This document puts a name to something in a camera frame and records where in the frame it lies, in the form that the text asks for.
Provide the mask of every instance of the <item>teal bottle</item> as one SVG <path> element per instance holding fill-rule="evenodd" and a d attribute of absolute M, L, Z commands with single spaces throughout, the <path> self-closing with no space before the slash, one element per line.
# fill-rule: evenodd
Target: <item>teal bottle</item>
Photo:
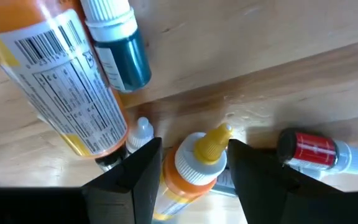
<path fill-rule="evenodd" d="M 151 79 L 134 10 L 127 0 L 81 0 L 85 23 L 111 86 L 123 93 L 142 89 Z"/>

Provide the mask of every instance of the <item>yellow nozzle cap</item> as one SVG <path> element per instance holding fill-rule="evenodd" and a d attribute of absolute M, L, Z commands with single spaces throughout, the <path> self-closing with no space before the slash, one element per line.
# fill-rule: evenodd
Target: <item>yellow nozzle cap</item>
<path fill-rule="evenodd" d="M 226 148 L 233 130 L 230 125 L 223 123 L 216 129 L 206 133 L 196 141 L 194 155 L 204 164 L 216 163 Z"/>

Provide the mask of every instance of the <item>barcode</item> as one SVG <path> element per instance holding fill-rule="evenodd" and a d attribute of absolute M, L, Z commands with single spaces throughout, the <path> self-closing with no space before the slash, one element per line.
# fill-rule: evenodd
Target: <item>barcode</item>
<path fill-rule="evenodd" d="M 63 39 L 58 38 L 57 32 L 62 34 Z M 51 29 L 28 38 L 15 40 L 14 43 L 28 62 L 35 65 L 41 61 L 46 62 L 46 58 L 51 59 L 65 54 L 67 49 L 73 51 L 83 41 L 70 20 L 65 27 L 58 26 L 58 31 Z"/>

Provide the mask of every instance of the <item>orange bottle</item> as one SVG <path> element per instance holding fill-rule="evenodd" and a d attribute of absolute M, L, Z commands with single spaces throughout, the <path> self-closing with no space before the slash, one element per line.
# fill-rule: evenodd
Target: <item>orange bottle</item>
<path fill-rule="evenodd" d="M 232 128 L 222 124 L 205 133 L 189 135 L 163 162 L 153 218 L 168 220 L 212 189 L 226 167 L 225 148 Z"/>
<path fill-rule="evenodd" d="M 127 120 L 84 28 L 80 0 L 0 0 L 0 67 L 80 156 L 126 140 Z"/>

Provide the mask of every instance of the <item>red label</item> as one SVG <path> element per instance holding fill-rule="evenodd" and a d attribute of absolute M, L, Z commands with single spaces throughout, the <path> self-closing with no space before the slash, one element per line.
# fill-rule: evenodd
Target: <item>red label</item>
<path fill-rule="evenodd" d="M 296 133 L 294 159 L 329 168 L 335 163 L 336 150 L 332 139 L 310 134 Z"/>

